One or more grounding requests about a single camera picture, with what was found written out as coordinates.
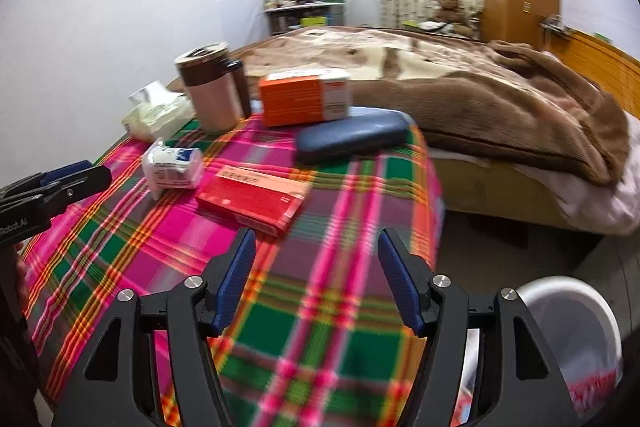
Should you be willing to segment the white bed sheet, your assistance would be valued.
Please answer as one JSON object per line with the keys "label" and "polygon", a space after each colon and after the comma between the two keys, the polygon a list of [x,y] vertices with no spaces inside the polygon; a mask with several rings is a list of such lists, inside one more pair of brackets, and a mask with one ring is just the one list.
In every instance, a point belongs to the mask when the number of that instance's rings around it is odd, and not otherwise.
{"label": "white bed sheet", "polygon": [[616,187],[564,172],[430,150],[449,210],[604,235],[639,228],[639,119],[626,115],[629,155]]}

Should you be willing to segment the small white yogurt pack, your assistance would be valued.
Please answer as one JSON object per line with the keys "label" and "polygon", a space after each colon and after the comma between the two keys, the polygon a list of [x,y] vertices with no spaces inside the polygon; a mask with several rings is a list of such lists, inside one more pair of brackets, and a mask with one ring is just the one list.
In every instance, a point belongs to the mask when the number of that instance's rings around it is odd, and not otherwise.
{"label": "small white yogurt pack", "polygon": [[142,170],[152,199],[166,190],[195,190],[201,184],[203,154],[195,147],[171,147],[157,139],[142,155]]}

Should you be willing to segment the red flat box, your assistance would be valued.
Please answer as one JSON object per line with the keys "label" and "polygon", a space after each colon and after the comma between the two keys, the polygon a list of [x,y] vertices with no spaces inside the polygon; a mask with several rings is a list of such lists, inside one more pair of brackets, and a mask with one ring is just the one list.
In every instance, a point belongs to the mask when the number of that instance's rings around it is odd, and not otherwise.
{"label": "red flat box", "polygon": [[196,193],[198,207],[256,231],[285,236],[303,207],[311,183],[224,166]]}

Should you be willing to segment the orange white medicine box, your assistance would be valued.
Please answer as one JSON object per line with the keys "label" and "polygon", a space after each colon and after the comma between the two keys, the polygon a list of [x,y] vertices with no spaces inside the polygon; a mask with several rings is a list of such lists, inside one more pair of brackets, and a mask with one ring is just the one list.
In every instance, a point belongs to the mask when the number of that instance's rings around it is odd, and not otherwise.
{"label": "orange white medicine box", "polygon": [[341,68],[294,68],[258,82],[262,122],[268,128],[318,124],[348,117],[350,75]]}

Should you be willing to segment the dark blue glasses case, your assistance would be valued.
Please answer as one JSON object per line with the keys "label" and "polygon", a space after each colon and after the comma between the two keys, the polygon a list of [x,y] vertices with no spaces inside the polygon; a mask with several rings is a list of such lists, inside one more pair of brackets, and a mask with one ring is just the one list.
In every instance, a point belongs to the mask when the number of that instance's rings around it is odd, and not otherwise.
{"label": "dark blue glasses case", "polygon": [[295,156],[305,165],[370,153],[406,142],[411,119],[393,109],[360,108],[355,116],[297,132]]}

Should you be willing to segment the brown pink lidded mug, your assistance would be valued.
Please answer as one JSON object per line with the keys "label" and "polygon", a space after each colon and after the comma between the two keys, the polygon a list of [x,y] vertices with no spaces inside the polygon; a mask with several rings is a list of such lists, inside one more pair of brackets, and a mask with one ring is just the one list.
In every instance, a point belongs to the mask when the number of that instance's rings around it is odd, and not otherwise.
{"label": "brown pink lidded mug", "polygon": [[215,42],[183,53],[175,66],[206,133],[228,132],[252,116],[244,65],[231,57],[228,43]]}

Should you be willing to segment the plaid colourful tablecloth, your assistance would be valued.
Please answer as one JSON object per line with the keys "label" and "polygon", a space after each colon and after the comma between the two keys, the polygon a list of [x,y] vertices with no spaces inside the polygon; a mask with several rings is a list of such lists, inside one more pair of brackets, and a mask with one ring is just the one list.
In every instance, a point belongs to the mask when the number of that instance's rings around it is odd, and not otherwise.
{"label": "plaid colourful tablecloth", "polygon": [[26,246],[26,321],[42,391],[58,405],[107,308],[201,277],[208,334],[235,426],[393,426],[424,343],[402,323],[378,253],[385,231],[434,265],[442,196],[424,136],[305,167],[296,130],[254,116],[171,140],[203,155],[194,190],[154,196],[146,145],[100,157],[107,189],[71,205]]}

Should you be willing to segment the white trash bin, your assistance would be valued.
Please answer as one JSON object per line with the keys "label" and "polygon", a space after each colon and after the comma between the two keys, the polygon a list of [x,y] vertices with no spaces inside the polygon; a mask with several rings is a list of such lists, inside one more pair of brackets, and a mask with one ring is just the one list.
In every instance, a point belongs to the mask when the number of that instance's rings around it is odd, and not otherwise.
{"label": "white trash bin", "polygon": [[558,362],[578,418],[592,418],[623,376],[622,338],[610,305],[574,277],[543,277],[518,295]]}

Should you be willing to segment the brown fleece blanket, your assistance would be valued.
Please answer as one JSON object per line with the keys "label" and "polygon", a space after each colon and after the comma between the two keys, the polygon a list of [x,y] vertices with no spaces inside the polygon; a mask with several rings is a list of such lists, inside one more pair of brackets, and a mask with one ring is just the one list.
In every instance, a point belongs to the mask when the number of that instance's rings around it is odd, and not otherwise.
{"label": "brown fleece blanket", "polygon": [[302,28],[232,49],[251,98],[285,69],[336,67],[357,106],[409,115],[431,146],[559,171],[597,186],[624,176],[622,106],[597,83],[525,43],[484,43],[399,29]]}

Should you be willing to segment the wooden bed headboard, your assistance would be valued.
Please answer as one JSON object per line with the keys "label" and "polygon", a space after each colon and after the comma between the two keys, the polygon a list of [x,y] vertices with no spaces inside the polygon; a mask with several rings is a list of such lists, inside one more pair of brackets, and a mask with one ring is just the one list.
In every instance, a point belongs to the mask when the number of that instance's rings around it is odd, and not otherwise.
{"label": "wooden bed headboard", "polygon": [[576,29],[564,32],[545,29],[544,49],[610,92],[627,113],[639,117],[640,65],[636,58]]}

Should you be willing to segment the soft tissue pack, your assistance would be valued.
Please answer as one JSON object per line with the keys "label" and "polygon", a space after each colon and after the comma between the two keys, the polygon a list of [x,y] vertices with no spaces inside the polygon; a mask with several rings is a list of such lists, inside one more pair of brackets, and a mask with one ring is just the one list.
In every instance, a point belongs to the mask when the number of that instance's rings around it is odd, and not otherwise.
{"label": "soft tissue pack", "polygon": [[194,118],[190,98],[168,90],[159,81],[147,84],[129,97],[130,111],[122,125],[131,139],[153,143],[167,141]]}

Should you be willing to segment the brown teddy bear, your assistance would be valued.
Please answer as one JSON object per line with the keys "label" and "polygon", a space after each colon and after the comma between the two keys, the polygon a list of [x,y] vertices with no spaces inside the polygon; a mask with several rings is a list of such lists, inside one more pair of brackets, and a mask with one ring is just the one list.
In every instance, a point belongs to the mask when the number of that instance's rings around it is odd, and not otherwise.
{"label": "brown teddy bear", "polygon": [[435,2],[437,6],[430,18],[430,21],[436,25],[433,32],[468,39],[476,37],[477,31],[466,16],[462,0],[435,0]]}

